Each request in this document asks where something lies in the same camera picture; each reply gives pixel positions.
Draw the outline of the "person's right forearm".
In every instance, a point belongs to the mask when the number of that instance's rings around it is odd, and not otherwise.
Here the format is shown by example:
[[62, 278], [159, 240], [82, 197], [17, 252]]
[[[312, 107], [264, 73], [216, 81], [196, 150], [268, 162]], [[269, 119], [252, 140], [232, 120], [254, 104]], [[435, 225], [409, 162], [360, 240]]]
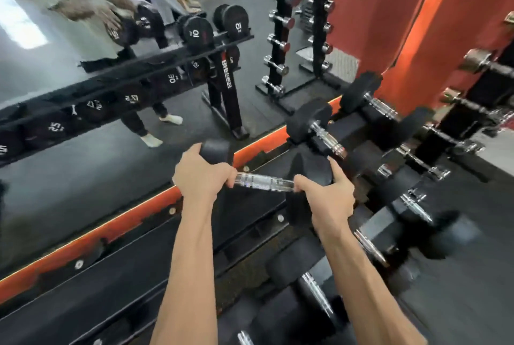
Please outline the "person's right forearm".
[[348, 226], [317, 226], [358, 345], [428, 345]]

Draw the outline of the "person's left hand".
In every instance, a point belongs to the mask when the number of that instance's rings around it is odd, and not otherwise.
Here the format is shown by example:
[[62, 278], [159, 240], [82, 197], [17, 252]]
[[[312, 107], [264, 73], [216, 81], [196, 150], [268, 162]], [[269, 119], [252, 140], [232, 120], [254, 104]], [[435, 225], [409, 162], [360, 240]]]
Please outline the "person's left hand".
[[217, 194], [226, 186], [223, 165], [229, 164], [209, 164], [200, 155], [201, 146], [200, 143], [196, 143], [182, 154], [172, 177], [172, 182], [183, 196], [185, 207], [212, 206]]

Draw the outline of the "person's right hand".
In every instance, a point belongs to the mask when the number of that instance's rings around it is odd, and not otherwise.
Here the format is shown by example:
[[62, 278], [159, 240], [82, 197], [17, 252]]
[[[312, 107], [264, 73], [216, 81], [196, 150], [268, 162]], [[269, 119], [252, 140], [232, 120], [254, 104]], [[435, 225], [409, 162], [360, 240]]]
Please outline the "person's right hand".
[[312, 212], [312, 224], [320, 239], [339, 238], [350, 233], [348, 219], [354, 211], [353, 183], [345, 175], [336, 160], [328, 156], [333, 183], [319, 185], [318, 197], [307, 197]]

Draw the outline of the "person's left forearm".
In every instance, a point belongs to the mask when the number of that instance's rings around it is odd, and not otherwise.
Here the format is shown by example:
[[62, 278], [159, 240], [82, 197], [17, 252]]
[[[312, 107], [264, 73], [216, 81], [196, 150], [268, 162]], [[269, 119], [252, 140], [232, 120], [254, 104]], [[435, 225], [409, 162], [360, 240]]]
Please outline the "person's left forearm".
[[185, 197], [150, 345], [217, 345], [211, 217], [216, 196]]

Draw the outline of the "small chrome dumbbell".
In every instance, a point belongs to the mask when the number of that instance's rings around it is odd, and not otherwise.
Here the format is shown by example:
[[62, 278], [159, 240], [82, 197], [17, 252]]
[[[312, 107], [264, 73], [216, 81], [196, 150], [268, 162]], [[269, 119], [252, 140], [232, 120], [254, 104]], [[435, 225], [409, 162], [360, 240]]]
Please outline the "small chrome dumbbell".
[[439, 166], [430, 166], [425, 161], [421, 160], [415, 155], [415, 150], [413, 147], [409, 146], [406, 143], [401, 144], [398, 147], [390, 147], [386, 148], [384, 145], [377, 145], [378, 149], [385, 154], [390, 152], [398, 153], [404, 159], [403, 166], [406, 166], [408, 170], [412, 170], [417, 175], [423, 176], [427, 175], [429, 179], [433, 181], [442, 181], [451, 173], [449, 170], [445, 168], [441, 168]]
[[450, 148], [449, 151], [457, 155], [465, 153], [476, 154], [485, 149], [485, 145], [481, 142], [473, 141], [471, 139], [458, 140], [449, 136], [438, 129], [433, 122], [425, 123], [421, 130], [426, 135], [433, 134], [443, 140]]
[[485, 49], [471, 49], [464, 55], [458, 69], [473, 74], [489, 70], [514, 80], [514, 68], [499, 63], [494, 57], [495, 53]]
[[486, 108], [476, 102], [470, 101], [466, 99], [462, 92], [446, 88], [442, 94], [440, 95], [440, 102], [444, 104], [454, 104], [464, 106], [470, 110], [473, 110], [482, 116], [484, 116], [488, 121], [491, 121], [494, 125], [502, 126], [504, 124], [509, 123], [514, 119], [514, 110], [506, 107], [500, 107], [496, 109]]

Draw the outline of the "wall mirror with orange frame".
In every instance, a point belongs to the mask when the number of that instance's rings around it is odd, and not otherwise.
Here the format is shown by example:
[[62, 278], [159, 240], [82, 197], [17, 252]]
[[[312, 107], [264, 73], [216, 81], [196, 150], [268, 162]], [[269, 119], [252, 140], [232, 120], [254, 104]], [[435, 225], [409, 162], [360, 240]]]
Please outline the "wall mirror with orange frame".
[[113, 239], [165, 202], [173, 168], [181, 153], [204, 138], [231, 139], [237, 148], [274, 131], [285, 115], [258, 94], [254, 85], [267, 73], [263, 57], [273, 30], [267, 14], [272, 0], [200, 0], [211, 12], [222, 3], [246, 8], [254, 39], [240, 46], [242, 68], [235, 72], [243, 124], [249, 139], [238, 141], [202, 100], [205, 86], [166, 101], [184, 118], [182, 126], [141, 117], [164, 141], [150, 149], [120, 122], [0, 168], [8, 185], [0, 222], [0, 305], [34, 288], [45, 272], [89, 252], [100, 238]]

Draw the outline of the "black dumbbell rack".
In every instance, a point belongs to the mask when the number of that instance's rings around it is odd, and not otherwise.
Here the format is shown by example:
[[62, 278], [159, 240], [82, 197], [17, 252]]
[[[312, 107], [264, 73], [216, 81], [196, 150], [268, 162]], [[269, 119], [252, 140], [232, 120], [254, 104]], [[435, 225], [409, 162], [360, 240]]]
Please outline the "black dumbbell rack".
[[[327, 128], [349, 149], [373, 141], [371, 125], [357, 112], [337, 111]], [[285, 126], [236, 153], [230, 142], [209, 139], [200, 155], [213, 164], [250, 165], [253, 173], [285, 178], [298, 147], [323, 157], [329, 154], [318, 138], [294, 143]], [[34, 288], [2, 303], [0, 345], [130, 345], [150, 336], [168, 283], [183, 209], [180, 191], [173, 187], [168, 193], [175, 197], [159, 212], [143, 217], [117, 238], [97, 239], [89, 252], [43, 273]], [[296, 227], [300, 237], [317, 238], [312, 225], [290, 225], [285, 215], [283, 193], [223, 188], [212, 215], [214, 276], [222, 277], [288, 227]], [[276, 295], [284, 297], [288, 314], [278, 331], [283, 345], [316, 343], [300, 332], [306, 315], [292, 291], [277, 290], [268, 279], [242, 293], [246, 292], [262, 303]]]

